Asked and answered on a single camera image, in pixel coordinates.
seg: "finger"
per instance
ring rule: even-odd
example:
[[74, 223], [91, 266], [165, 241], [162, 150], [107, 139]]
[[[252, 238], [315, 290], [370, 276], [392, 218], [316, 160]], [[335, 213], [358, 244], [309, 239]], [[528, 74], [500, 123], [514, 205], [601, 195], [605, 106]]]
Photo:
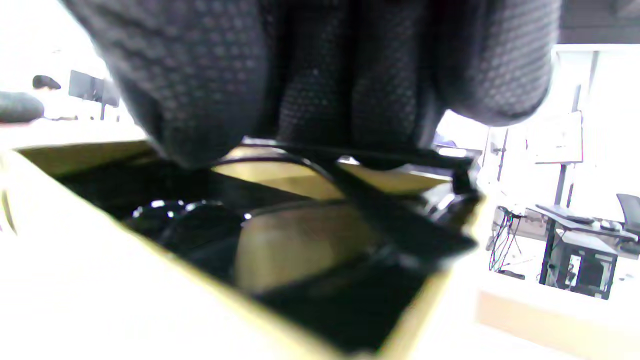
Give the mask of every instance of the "finger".
[[165, 154], [204, 166], [261, 114], [266, 48], [255, 0], [63, 0], [134, 118]]
[[450, 108], [491, 126], [530, 116], [548, 92], [560, 3], [439, 1], [438, 91]]
[[348, 0], [293, 2], [278, 139], [344, 146], [349, 138]]

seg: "computer monitor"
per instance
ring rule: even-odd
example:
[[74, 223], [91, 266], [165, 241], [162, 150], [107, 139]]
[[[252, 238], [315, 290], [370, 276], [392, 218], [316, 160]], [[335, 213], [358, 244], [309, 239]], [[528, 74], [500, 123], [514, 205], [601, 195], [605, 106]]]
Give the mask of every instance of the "computer monitor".
[[528, 150], [536, 164], [582, 163], [582, 112], [574, 111], [531, 124], [527, 135]]
[[69, 95], [82, 100], [100, 102], [117, 108], [120, 105], [120, 94], [113, 82], [98, 79], [91, 75], [71, 70]]

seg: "textured glove fabric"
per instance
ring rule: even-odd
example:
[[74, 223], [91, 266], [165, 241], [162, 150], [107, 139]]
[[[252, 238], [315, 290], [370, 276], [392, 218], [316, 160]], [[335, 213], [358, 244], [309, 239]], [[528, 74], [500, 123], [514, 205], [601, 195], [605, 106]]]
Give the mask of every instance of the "textured glove fabric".
[[446, 109], [489, 125], [544, 99], [560, 0], [62, 0], [167, 157], [245, 135], [430, 145]]

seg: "computer tower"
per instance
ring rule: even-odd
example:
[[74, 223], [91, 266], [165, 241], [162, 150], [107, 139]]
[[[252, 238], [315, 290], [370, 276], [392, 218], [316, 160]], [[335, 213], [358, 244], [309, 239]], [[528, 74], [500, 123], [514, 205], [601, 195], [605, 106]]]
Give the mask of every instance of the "computer tower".
[[608, 299], [618, 253], [602, 240], [575, 231], [556, 230], [545, 284]]

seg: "office chair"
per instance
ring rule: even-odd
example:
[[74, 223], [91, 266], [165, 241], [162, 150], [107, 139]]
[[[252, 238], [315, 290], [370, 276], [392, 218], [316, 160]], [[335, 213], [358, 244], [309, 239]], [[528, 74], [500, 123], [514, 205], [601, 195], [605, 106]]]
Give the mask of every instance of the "office chair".
[[[625, 216], [625, 226], [623, 230], [640, 236], [640, 197], [626, 193], [619, 193], [616, 194], [616, 196], [618, 197], [618, 201], [620, 201], [622, 213]], [[640, 254], [640, 244], [638, 244], [638, 242], [623, 242], [620, 245], [620, 249], [634, 254]]]

